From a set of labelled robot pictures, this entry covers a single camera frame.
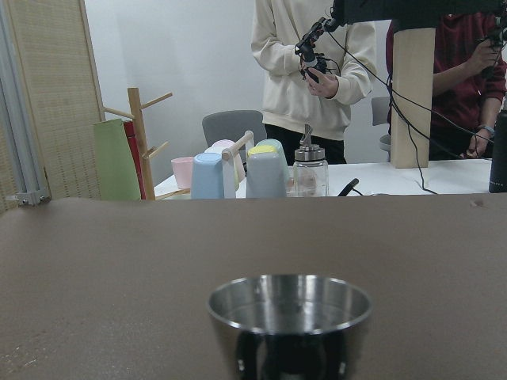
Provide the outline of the steel jigger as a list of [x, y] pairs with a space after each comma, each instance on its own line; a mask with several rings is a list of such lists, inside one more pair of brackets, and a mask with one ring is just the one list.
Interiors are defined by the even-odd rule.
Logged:
[[341, 279], [264, 274], [217, 287], [207, 308], [229, 379], [350, 379], [372, 299]]

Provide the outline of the grey cup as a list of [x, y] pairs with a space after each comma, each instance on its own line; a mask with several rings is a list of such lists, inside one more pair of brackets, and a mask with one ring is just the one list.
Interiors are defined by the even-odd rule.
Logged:
[[257, 153], [247, 159], [246, 197], [284, 198], [286, 186], [278, 153]]

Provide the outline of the yellow cup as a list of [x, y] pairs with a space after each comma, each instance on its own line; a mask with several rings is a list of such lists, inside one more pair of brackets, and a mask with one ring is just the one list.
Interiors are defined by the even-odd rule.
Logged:
[[272, 145], [260, 145], [250, 148], [247, 152], [247, 156], [251, 157], [255, 154], [277, 154], [277, 148]]

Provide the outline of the light blue cup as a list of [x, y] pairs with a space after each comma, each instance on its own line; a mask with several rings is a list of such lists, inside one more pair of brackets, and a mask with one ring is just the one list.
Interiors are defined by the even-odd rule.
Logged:
[[223, 164], [220, 154], [201, 153], [193, 158], [191, 198], [193, 200], [222, 199]]

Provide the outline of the green cup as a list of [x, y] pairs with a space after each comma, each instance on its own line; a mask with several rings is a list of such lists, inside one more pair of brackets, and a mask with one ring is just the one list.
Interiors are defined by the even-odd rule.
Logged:
[[284, 174], [284, 182], [287, 183], [290, 178], [290, 173], [282, 143], [276, 139], [264, 139], [258, 142], [257, 146], [272, 146], [276, 150], [276, 152], [279, 154], [280, 165]]

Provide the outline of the white cup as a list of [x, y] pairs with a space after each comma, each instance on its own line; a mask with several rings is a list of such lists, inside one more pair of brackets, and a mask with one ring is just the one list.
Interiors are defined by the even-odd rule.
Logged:
[[225, 146], [210, 146], [204, 152], [213, 154], [222, 154], [224, 150], [229, 150], [229, 147]]

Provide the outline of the grey office chair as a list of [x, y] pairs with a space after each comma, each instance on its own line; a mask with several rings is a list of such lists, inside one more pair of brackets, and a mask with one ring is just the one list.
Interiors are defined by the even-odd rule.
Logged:
[[213, 143], [228, 139], [238, 141], [246, 131], [253, 132], [254, 142], [267, 138], [262, 114], [257, 110], [232, 110], [216, 112], [202, 119], [204, 137], [209, 149]]

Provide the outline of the pink cup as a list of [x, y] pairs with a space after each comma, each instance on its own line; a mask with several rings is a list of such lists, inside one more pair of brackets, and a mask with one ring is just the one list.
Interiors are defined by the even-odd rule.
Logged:
[[173, 175], [179, 189], [191, 188], [193, 178], [193, 157], [174, 158], [171, 160]]

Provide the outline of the person in cream sweater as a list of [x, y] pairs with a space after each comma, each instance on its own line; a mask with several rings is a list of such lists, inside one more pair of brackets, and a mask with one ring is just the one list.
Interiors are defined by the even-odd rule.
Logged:
[[315, 28], [328, 1], [257, 0], [251, 51], [265, 71], [262, 103], [268, 138], [278, 140], [289, 165], [305, 127], [330, 164], [345, 163], [344, 133], [351, 107], [372, 91], [376, 30], [372, 21]]

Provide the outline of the wooden cup tree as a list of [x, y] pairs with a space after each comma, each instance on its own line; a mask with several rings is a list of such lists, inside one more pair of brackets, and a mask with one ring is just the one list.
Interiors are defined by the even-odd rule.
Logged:
[[138, 154], [139, 163], [143, 178], [143, 190], [146, 196], [146, 200], [163, 200], [175, 195], [188, 194], [189, 190], [183, 189], [163, 193], [157, 196], [155, 195], [153, 177], [151, 172], [151, 159], [157, 156], [165, 148], [167, 148], [169, 143], [165, 141], [160, 146], [153, 146], [151, 148], [148, 148], [145, 124], [143, 120], [143, 110], [145, 108], [149, 108], [152, 105], [156, 105], [157, 103], [172, 97], [173, 93], [172, 92], [164, 93], [160, 97], [156, 97], [154, 100], [142, 102], [139, 94], [139, 89], [137, 87], [129, 87], [127, 88], [127, 91], [128, 91], [128, 103], [130, 107], [129, 112], [120, 111], [118, 109], [109, 108], [106, 106], [102, 106], [101, 109], [103, 112], [113, 114], [116, 116], [122, 116], [130, 119], [133, 122], [137, 148], [139, 153]]

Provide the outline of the black teleoperation rig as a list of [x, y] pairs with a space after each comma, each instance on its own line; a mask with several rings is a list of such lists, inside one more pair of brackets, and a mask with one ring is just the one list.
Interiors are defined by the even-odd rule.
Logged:
[[479, 37], [479, 43], [489, 40], [494, 48], [501, 48], [506, 41], [505, 1], [339, 1], [335, 0], [329, 18], [316, 21], [311, 29], [295, 45], [298, 55], [307, 67], [324, 70], [321, 58], [314, 53], [314, 43], [325, 32], [337, 27], [365, 21], [396, 20], [401, 30], [430, 28], [447, 14], [487, 13], [494, 15], [494, 26]]

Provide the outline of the black water bottle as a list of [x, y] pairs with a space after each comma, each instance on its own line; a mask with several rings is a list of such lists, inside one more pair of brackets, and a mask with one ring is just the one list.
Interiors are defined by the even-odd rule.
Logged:
[[489, 192], [506, 192], [506, 107], [500, 111], [495, 125], [494, 148], [490, 167]]

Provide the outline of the person in red sweater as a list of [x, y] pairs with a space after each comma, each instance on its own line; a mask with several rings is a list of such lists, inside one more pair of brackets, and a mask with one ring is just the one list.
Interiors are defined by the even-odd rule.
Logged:
[[492, 13], [448, 14], [436, 26], [429, 160], [489, 158], [506, 94], [506, 62], [486, 38]]

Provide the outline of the woven folding screen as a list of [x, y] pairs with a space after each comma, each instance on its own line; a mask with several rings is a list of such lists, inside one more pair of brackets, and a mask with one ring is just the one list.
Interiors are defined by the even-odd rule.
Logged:
[[[50, 200], [97, 199], [93, 126], [104, 113], [85, 3], [7, 2]], [[1, 127], [2, 212], [20, 207], [15, 192]]]

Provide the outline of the wooden rig post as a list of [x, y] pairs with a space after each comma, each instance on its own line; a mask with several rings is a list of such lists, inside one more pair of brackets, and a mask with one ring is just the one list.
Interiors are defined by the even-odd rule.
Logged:
[[435, 34], [416, 28], [393, 36], [391, 164], [397, 169], [429, 163]]

